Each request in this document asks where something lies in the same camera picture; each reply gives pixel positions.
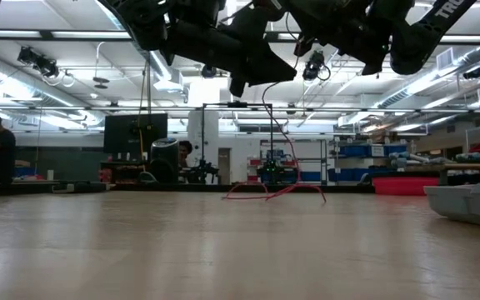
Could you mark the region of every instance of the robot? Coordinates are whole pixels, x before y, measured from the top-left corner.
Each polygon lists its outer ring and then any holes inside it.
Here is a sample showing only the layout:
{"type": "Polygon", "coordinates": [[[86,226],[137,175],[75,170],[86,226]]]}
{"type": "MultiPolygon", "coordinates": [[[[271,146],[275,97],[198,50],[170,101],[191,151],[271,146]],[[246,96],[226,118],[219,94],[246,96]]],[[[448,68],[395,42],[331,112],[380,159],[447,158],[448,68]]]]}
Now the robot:
{"type": "Polygon", "coordinates": [[[365,63],[362,75],[382,71],[389,54],[393,71],[410,75],[429,59],[442,36],[477,0],[437,0],[423,18],[405,18],[414,0],[253,0],[230,25],[218,21],[226,0],[99,0],[143,51],[160,50],[231,73],[232,95],[249,86],[293,80],[296,70],[264,40],[268,22],[290,13],[301,28],[294,54],[315,42],[365,63]]]}

